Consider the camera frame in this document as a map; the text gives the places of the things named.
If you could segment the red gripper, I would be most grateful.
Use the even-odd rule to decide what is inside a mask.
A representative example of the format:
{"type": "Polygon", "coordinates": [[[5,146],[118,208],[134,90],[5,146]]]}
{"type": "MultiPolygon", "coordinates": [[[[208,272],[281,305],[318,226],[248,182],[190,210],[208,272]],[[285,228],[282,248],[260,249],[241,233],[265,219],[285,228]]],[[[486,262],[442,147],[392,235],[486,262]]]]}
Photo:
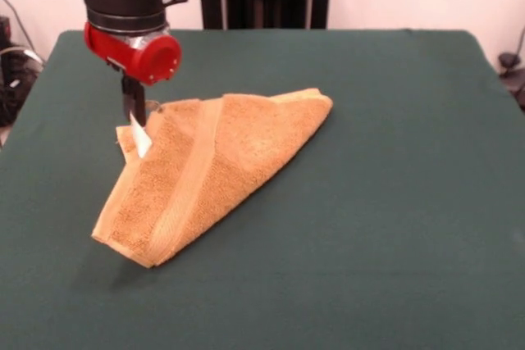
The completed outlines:
{"type": "Polygon", "coordinates": [[[164,29],[145,36],[116,36],[84,26],[88,49],[111,66],[122,70],[121,91],[125,117],[132,112],[140,125],[146,124],[144,87],[169,80],[176,73],[181,59],[177,40],[164,29]]]}

